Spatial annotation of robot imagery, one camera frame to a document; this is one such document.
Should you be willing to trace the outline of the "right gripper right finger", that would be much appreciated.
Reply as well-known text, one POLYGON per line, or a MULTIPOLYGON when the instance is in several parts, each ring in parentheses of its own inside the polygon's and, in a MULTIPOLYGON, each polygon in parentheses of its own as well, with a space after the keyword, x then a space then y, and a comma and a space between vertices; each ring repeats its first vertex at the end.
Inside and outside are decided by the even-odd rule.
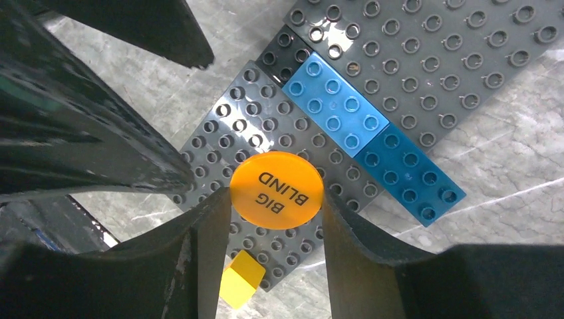
POLYGON ((333 318, 562 318, 563 247, 474 245, 429 253, 325 195, 333 318))

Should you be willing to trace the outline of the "orange big blind button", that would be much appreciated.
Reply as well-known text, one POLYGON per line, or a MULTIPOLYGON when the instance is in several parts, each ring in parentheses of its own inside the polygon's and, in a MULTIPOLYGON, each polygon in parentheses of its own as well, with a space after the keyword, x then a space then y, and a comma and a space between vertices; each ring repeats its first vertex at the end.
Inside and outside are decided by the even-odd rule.
POLYGON ((321 208, 325 186, 307 160, 287 152, 251 156, 229 184, 233 208, 253 225, 273 230, 298 227, 321 208))

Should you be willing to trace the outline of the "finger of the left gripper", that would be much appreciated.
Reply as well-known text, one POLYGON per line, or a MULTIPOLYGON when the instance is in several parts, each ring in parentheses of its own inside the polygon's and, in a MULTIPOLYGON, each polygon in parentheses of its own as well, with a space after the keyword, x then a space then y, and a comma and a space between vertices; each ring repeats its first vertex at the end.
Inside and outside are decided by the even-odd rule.
POLYGON ((206 69, 215 59, 197 19, 183 0, 35 3, 188 68, 206 69))

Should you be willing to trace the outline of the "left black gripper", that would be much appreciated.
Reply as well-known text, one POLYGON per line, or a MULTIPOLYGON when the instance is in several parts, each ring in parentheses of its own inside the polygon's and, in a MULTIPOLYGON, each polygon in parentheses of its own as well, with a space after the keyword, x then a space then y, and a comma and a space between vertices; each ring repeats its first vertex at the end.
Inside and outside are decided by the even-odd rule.
POLYGON ((173 194, 193 180, 113 89, 18 2, 1 2, 2 265, 117 265, 114 236, 64 194, 173 194), (52 195, 64 196, 30 199, 52 195))

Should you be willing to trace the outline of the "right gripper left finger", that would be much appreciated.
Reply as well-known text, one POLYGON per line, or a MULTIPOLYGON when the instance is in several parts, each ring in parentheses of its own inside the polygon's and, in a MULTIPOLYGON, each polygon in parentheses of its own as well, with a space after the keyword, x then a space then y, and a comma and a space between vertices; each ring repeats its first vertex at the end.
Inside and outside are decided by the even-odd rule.
POLYGON ((2 318, 214 318, 231 221, 227 188, 104 252, 1 244, 2 318))

